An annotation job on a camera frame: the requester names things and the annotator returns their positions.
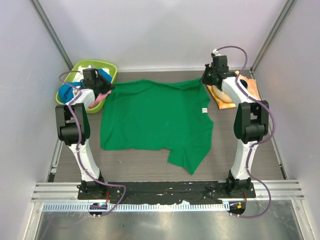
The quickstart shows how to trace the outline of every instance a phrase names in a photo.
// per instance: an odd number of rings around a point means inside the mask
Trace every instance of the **blue cloth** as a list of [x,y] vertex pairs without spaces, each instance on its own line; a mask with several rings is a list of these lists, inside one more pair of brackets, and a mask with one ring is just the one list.
[[98,73],[102,75],[109,83],[112,81],[112,76],[110,76],[108,73],[106,73],[102,68],[98,69]]
[[[82,86],[81,82],[69,82],[69,84],[76,86],[76,87]],[[58,90],[58,96],[60,98],[60,101],[63,104],[71,101],[71,99],[73,99],[73,97],[74,97],[72,87],[70,87],[66,84],[63,84]]]

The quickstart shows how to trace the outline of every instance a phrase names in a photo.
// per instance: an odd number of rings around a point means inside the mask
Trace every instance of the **table surface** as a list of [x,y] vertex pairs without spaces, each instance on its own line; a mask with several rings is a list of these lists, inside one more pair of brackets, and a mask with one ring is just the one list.
[[[121,72],[117,82],[149,79],[163,83],[175,83],[200,78],[202,71]],[[105,151],[100,148],[100,124],[103,109],[88,114],[91,128],[90,147],[97,166],[106,181],[202,181],[225,180],[237,151],[237,139],[233,125],[236,109],[219,110],[210,96],[208,115],[214,122],[211,150],[193,175],[182,167],[167,163],[169,150],[126,149]],[[258,146],[252,164],[252,173],[262,180],[283,179],[271,141]],[[65,145],[62,148],[55,182],[80,182],[81,174],[76,159]]]

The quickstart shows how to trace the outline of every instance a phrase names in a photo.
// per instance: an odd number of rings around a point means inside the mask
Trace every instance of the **green cloth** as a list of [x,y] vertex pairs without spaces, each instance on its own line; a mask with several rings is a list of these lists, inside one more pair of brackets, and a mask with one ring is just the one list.
[[193,174],[211,148],[214,123],[199,78],[178,83],[146,79],[116,83],[104,104],[104,150],[169,149],[168,163]]

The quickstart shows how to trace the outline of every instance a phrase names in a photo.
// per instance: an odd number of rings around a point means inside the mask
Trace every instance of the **green shirt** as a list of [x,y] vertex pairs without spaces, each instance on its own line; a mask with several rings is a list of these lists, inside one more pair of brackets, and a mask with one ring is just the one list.
[[206,112],[210,99],[199,79],[115,85],[104,104],[101,148],[169,149],[168,162],[193,174],[210,151],[214,127]]

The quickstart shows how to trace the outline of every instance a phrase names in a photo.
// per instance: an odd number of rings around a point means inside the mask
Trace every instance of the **orange cloth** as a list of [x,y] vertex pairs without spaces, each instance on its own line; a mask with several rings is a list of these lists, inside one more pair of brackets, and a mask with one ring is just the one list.
[[[249,91],[249,93],[251,93],[255,98],[261,100],[260,96],[259,96],[259,92],[258,92],[258,88],[257,88],[257,83],[255,79],[252,78],[246,78],[245,76],[240,75],[239,80],[245,80],[248,83],[248,88],[247,90]],[[217,95],[216,93],[213,91],[213,89],[211,88],[211,86],[206,85],[206,87],[208,88],[208,90],[210,91],[211,95],[213,96],[214,100],[216,101],[216,103],[218,104],[219,109],[230,109],[230,108],[235,108],[236,105],[233,102],[224,102],[222,101]]]

